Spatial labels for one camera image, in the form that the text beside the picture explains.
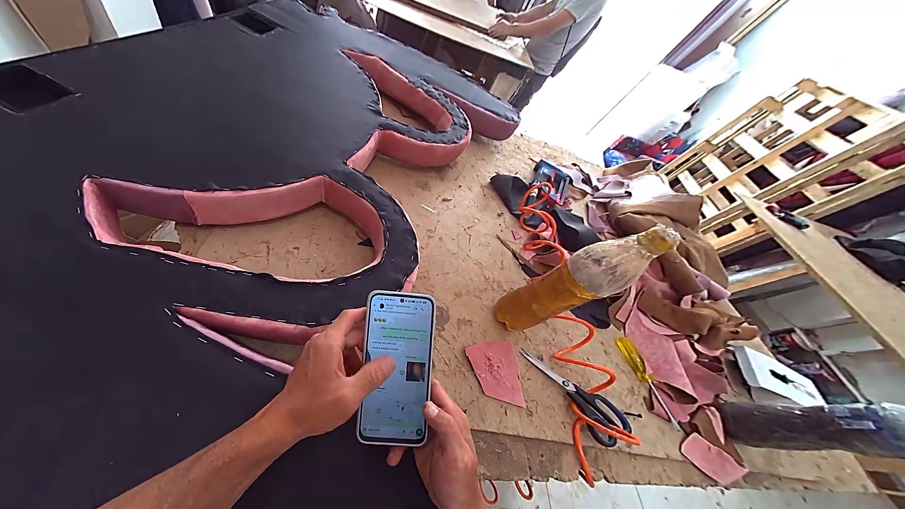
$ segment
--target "white box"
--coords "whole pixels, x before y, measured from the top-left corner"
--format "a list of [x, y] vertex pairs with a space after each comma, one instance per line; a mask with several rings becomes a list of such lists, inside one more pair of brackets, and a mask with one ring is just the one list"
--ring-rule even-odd
[[[748, 347], [731, 347], [735, 352], [738, 366], [751, 386], [751, 395], [758, 403], [784, 403], [792, 401], [803, 407], [821, 407], [826, 405], [824, 397], [814, 383], [806, 376], [787, 368], [784, 364], [768, 355]], [[774, 398], [772, 394], [759, 398], [754, 388], [765, 389], [782, 398]]]

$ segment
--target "forearm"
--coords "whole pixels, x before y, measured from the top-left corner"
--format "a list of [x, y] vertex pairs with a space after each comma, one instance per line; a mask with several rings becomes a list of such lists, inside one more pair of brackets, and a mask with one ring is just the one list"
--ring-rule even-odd
[[102, 509], [232, 507], [258, 475], [295, 443], [264, 413]]
[[561, 28], [560, 25], [551, 23], [550, 18], [544, 18], [531, 23], [515, 23], [512, 26], [511, 34], [516, 37], [543, 37], [550, 35]]

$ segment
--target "yellow screwdriver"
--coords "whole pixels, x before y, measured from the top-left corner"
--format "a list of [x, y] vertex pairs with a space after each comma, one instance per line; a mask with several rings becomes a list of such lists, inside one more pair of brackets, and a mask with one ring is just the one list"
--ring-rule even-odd
[[653, 396], [657, 398], [657, 402], [660, 403], [660, 406], [663, 408], [663, 411], [666, 412], [666, 416], [670, 418], [670, 422], [675, 426], [676, 429], [681, 431], [681, 427], [679, 427], [679, 423], [676, 422], [676, 418], [672, 416], [672, 412], [670, 412], [669, 407], [663, 403], [663, 398], [660, 396], [660, 391], [657, 390], [657, 387], [653, 385], [653, 375], [647, 372], [647, 366], [644, 365], [644, 358], [641, 357], [641, 354], [638, 353], [638, 349], [634, 347], [634, 343], [632, 340], [621, 337], [616, 338], [616, 346], [619, 347], [619, 351], [623, 353], [623, 357], [625, 360], [628, 360], [628, 365], [632, 367], [632, 371], [638, 380], [646, 381], [647, 385], [651, 386], [651, 392]]

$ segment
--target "gray shirt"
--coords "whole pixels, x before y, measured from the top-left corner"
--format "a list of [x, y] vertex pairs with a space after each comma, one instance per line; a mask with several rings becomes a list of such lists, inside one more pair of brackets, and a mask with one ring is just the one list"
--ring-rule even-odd
[[591, 30], [600, 17], [606, 0], [550, 0], [550, 2], [556, 2], [551, 15], [567, 9], [575, 17], [575, 22], [550, 35], [532, 37], [525, 46], [531, 62], [534, 63], [534, 72], [545, 76], [549, 76], [559, 58], [568, 53]]

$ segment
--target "plastic bottle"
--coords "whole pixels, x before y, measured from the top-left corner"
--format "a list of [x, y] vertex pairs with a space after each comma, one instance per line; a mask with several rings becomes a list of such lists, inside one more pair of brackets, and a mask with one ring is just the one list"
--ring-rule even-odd
[[579, 249], [568, 261], [497, 301], [497, 320], [524, 331], [588, 301], [619, 293], [652, 259], [675, 247], [679, 234], [657, 225], [637, 235]]

